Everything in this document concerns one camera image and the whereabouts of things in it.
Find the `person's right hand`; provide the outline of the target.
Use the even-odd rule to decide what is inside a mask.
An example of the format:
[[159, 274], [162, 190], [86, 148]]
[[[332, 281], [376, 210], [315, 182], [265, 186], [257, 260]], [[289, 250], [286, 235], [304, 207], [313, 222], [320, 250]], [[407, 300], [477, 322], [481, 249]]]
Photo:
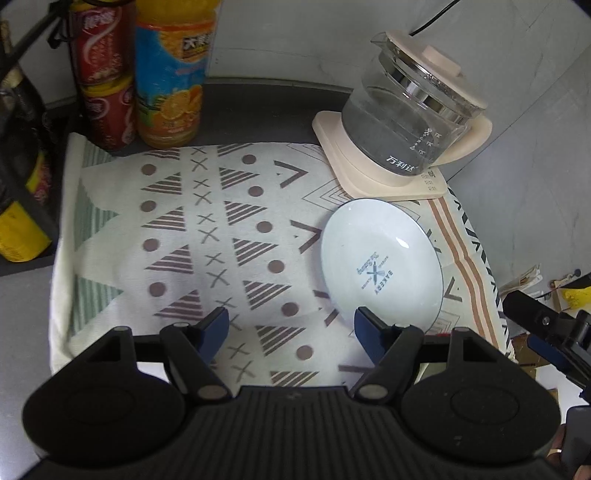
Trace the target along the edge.
[[[564, 471], [564, 466], [562, 464], [562, 453], [563, 453], [563, 444], [564, 444], [564, 437], [565, 437], [566, 425], [562, 424], [559, 426], [556, 435], [553, 439], [550, 451], [546, 457], [546, 460], [553, 465], [556, 469]], [[577, 471], [573, 475], [573, 480], [589, 480], [591, 477], [591, 466], [590, 465], [581, 465], [578, 467]]]

